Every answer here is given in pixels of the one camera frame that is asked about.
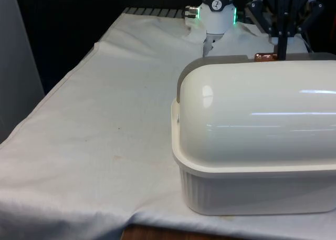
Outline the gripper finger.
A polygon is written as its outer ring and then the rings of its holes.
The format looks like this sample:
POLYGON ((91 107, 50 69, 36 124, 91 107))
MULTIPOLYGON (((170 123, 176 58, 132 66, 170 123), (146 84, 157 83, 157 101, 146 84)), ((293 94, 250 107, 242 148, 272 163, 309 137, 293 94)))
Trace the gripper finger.
POLYGON ((285 0, 253 0, 248 3, 248 13, 260 30, 263 30, 270 37, 278 38, 275 46, 276 58, 277 60, 285 60, 285 0), (264 8, 271 12, 271 23, 263 15, 264 8))
POLYGON ((285 58, 288 38, 306 32, 323 10, 317 0, 285 0, 285 58))

